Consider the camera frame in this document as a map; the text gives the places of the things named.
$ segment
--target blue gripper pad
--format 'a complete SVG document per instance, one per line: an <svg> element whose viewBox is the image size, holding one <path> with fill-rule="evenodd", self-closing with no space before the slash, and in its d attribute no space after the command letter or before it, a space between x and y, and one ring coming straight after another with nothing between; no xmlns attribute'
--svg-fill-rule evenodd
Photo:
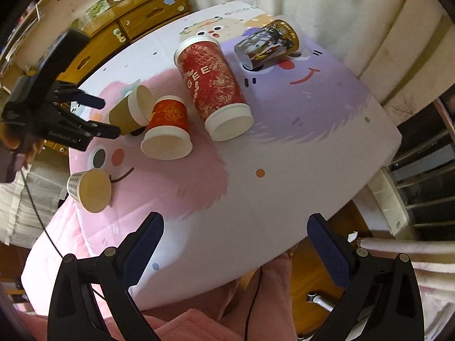
<svg viewBox="0 0 455 341"><path fill-rule="evenodd" d="M352 246L341 235L332 232L319 213L309 217L307 232L333 282L347 290L356 267Z"/></svg>
<svg viewBox="0 0 455 341"><path fill-rule="evenodd" d="M119 247L119 249L123 249L126 246L125 256L118 258L122 272L121 282L125 288L139 282L163 232L163 216L159 213L150 213L136 232L125 237Z"/></svg>

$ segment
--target red paper cup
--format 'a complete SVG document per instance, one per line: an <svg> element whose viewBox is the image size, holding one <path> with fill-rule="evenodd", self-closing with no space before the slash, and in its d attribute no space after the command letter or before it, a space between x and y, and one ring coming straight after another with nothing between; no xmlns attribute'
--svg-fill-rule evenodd
<svg viewBox="0 0 455 341"><path fill-rule="evenodd" d="M214 141L230 140L250 129L251 109L216 39L188 38L175 52L174 63Z"/></svg>
<svg viewBox="0 0 455 341"><path fill-rule="evenodd" d="M140 148L149 158L159 160L180 159L191 152L187 108L180 97L158 99Z"/></svg>

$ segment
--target cable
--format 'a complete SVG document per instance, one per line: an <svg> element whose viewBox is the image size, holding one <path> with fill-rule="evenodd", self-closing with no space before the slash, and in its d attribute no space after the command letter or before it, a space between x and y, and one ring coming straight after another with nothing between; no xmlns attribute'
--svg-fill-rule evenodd
<svg viewBox="0 0 455 341"><path fill-rule="evenodd" d="M46 227L44 227L44 223L43 223L43 221L41 220L40 215L38 214L38 210L36 209L35 203L33 202L33 199L31 198L31 193L30 193L30 190L29 190L28 185L27 185L26 177L24 176L24 171L21 169L21 170L20 170L20 173L21 173L21 175L22 175L22 179L24 180L24 186L26 187L26 190L27 190L27 193L28 193L30 202L31 202L31 206L33 206L33 210L35 211L35 214L36 214L38 220L40 221L41 227L43 228L44 233L46 233L46 236L47 236L47 238L49 239L49 241L51 242L52 246L54 246L54 249L58 252L58 255L60 255L60 257L63 259L63 255L61 254L61 252L60 252L60 250L57 248L57 246L54 244L54 241L52 241L51 236L49 236L49 233L47 233ZM101 297L101 299L103 299L104 301L106 301L106 299L104 298L104 296L103 296L103 295L100 295L100 294L98 293L98 291L96 291L93 287L92 287L92 290L93 290L93 292L96 293L99 297Z"/></svg>
<svg viewBox="0 0 455 341"><path fill-rule="evenodd" d="M253 311L253 305L254 305L254 302L256 301L256 297L258 296L259 286L261 285L261 280L262 280L262 267L259 268L258 288L256 288L256 293L254 294L253 301L251 302L250 310L248 312L247 321L245 322L245 341L248 341L248 326L250 324L250 317L251 317L251 312Z"/></svg>

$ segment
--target floor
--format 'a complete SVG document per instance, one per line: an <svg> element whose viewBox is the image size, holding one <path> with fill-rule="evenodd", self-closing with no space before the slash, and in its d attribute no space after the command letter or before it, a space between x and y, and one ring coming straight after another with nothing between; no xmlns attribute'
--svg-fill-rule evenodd
<svg viewBox="0 0 455 341"><path fill-rule="evenodd" d="M359 237L371 237L362 215L352 201L349 201L328 223L334 232L345 237L353 231L358 231ZM254 271L242 277L240 282L242 288L246 288L253 273ZM299 243L292 258L291 295L294 324L299 335L311 335L329 314L319 305L306 301L307 293L310 291L317 291L334 304L343 294L343 290L332 282L309 238L305 238Z"/></svg>

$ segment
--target cartoon eye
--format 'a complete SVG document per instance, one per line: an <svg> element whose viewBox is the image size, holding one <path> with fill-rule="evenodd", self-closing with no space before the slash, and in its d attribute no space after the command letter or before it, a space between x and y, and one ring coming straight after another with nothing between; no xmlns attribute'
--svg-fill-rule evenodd
<svg viewBox="0 0 455 341"><path fill-rule="evenodd" d="M301 51L289 54L288 56L291 57L292 60L308 60L311 58L311 52L308 51L308 49L303 49Z"/></svg>
<svg viewBox="0 0 455 341"><path fill-rule="evenodd" d="M93 168L101 168L106 163L106 151L104 146L98 145L92 151L90 151L88 161L87 161L87 170Z"/></svg>
<svg viewBox="0 0 455 341"><path fill-rule="evenodd" d="M144 140L145 127L139 128L137 131L133 131L130 134L120 136L122 143L128 147L134 147L139 145Z"/></svg>
<svg viewBox="0 0 455 341"><path fill-rule="evenodd" d="M240 66L245 72L252 72L254 74L262 75L271 72L274 69L274 64L272 62L265 63L265 65L261 65L253 70L246 69L242 64Z"/></svg>

